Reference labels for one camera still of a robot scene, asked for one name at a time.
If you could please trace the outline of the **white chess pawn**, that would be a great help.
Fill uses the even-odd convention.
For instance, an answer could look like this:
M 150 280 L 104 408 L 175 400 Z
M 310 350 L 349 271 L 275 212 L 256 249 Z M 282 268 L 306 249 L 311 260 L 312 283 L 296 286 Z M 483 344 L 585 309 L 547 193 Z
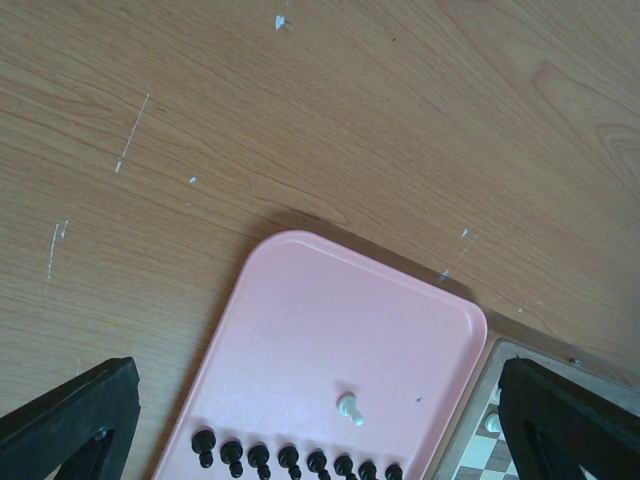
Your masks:
M 499 415 L 490 413 L 484 421 L 484 428 L 492 434 L 500 434 L 502 432 Z
M 345 394 L 337 403 L 340 414 L 347 417 L 356 426 L 362 426 L 364 424 L 364 417 L 358 410 L 357 399 L 354 395 Z

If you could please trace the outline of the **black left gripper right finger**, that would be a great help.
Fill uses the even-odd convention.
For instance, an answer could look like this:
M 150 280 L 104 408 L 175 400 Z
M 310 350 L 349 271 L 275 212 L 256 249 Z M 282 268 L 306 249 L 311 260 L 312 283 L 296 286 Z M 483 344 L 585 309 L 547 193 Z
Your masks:
M 505 362 L 499 419 L 521 479 L 639 477 L 639 417 L 531 359 Z

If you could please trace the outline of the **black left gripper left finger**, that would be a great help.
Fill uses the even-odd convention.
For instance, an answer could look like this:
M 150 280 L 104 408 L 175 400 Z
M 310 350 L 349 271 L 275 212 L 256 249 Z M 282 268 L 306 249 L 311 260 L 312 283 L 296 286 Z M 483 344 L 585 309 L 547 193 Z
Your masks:
M 1 418 L 3 479 L 119 479 L 141 406 L 133 358 L 111 358 Z

